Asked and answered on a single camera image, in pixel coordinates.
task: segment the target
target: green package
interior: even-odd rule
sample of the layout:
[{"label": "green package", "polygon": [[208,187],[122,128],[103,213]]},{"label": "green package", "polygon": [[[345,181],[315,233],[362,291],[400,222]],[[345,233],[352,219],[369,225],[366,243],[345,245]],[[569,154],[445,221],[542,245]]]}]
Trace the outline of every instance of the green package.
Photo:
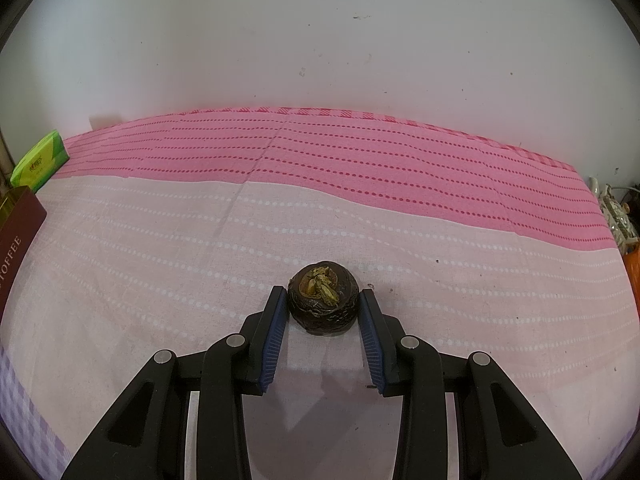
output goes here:
[{"label": "green package", "polygon": [[11,184],[29,186],[36,192],[68,160],[62,138],[53,130],[18,162],[11,174]]}]

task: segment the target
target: wall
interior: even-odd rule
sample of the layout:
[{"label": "wall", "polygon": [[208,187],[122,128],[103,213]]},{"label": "wall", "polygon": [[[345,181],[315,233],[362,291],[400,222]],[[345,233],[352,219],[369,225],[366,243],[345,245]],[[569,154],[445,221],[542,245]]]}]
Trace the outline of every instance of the wall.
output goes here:
[{"label": "wall", "polygon": [[35,0],[0,54],[15,158],[227,105],[383,112],[640,178],[640,48],[609,0]]}]

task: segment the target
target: wrinkled fruit skin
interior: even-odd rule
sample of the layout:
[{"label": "wrinkled fruit skin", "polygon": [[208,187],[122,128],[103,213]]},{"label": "wrinkled fruit skin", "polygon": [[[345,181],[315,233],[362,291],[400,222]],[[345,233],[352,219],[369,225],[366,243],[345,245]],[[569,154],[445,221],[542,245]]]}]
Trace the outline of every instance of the wrinkled fruit skin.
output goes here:
[{"label": "wrinkled fruit skin", "polygon": [[[337,306],[329,306],[322,299],[305,297],[300,292],[300,283],[316,267],[329,267],[335,273],[335,291],[340,298]],[[301,269],[289,281],[287,306],[294,319],[310,334],[335,334],[347,329],[357,317],[359,292],[356,279],[347,269],[335,262],[319,262]]]}]

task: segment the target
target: pink and white tablecloth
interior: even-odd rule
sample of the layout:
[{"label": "pink and white tablecloth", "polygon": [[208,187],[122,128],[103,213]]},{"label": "pink and white tablecloth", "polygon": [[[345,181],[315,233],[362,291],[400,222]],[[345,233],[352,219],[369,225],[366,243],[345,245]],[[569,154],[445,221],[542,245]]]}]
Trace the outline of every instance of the pink and white tablecloth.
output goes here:
[{"label": "pink and white tablecloth", "polygon": [[[65,145],[0,326],[0,415],[46,480],[156,350],[207,349],[325,259],[439,351],[489,352],[583,477],[635,428],[634,298],[566,164],[315,108],[199,110]],[[245,399],[254,478],[389,478],[400,402],[368,384],[357,327],[292,321],[267,395]]]}]

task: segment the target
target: dark brown fruit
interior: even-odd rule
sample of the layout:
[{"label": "dark brown fruit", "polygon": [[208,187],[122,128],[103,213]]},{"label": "dark brown fruit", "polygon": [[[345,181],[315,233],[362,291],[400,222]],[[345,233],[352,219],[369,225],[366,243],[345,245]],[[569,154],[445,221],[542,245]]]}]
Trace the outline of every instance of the dark brown fruit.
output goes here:
[{"label": "dark brown fruit", "polygon": [[313,335],[346,330],[358,315],[358,283],[335,262],[300,270],[290,281],[287,306],[294,319]]}]

